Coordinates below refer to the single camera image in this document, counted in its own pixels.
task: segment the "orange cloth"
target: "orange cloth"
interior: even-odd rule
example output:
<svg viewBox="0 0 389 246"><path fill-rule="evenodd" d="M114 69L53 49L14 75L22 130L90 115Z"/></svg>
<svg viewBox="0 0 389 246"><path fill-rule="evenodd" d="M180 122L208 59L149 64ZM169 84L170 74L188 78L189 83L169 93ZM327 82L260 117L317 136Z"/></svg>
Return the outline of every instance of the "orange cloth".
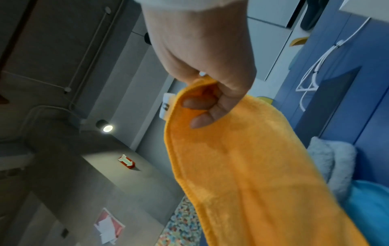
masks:
<svg viewBox="0 0 389 246"><path fill-rule="evenodd" d="M215 84L182 90L165 126L176 180L193 203L209 246L365 246L285 117L246 96L214 124L181 107Z"/></svg>

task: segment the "white cabinet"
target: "white cabinet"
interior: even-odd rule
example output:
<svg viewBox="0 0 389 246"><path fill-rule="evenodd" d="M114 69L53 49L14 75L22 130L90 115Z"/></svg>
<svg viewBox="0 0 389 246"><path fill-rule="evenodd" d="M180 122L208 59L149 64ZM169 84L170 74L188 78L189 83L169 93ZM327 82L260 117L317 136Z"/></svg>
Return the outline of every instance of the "white cabinet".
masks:
<svg viewBox="0 0 389 246"><path fill-rule="evenodd" d="M249 0L248 17L286 27L300 0Z"/></svg>
<svg viewBox="0 0 389 246"><path fill-rule="evenodd" d="M253 19L247 21L257 69L256 77L266 80L292 31Z"/></svg>

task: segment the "gray cloth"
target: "gray cloth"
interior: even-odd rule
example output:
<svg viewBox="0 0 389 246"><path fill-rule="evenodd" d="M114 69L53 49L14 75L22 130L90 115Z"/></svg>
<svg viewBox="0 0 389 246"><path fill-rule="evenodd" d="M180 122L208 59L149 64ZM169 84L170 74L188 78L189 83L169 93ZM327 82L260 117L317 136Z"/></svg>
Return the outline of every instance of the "gray cloth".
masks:
<svg viewBox="0 0 389 246"><path fill-rule="evenodd" d="M313 137L307 150L337 201L341 203L347 199L357 157L356 148L349 143Z"/></svg>

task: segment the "colorful terrazzo surface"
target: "colorful terrazzo surface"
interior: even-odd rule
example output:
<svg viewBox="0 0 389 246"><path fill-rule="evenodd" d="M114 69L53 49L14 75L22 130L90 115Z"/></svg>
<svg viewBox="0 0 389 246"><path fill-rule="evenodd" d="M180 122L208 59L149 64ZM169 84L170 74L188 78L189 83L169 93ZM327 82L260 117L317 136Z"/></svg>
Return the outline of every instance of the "colorful terrazzo surface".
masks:
<svg viewBox="0 0 389 246"><path fill-rule="evenodd" d="M201 232L195 208L184 196L155 246L198 246Z"/></svg>

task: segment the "hand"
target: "hand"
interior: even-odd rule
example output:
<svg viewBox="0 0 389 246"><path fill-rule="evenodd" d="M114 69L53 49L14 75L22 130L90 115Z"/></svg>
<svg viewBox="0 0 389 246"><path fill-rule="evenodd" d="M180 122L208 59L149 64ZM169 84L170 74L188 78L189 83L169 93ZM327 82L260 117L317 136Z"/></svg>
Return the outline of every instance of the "hand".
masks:
<svg viewBox="0 0 389 246"><path fill-rule="evenodd" d="M207 110L191 127L212 124L231 111L256 75L247 1L202 12L142 9L153 48L168 73L188 84L199 78L199 71L219 81L216 96L183 102L183 107Z"/></svg>

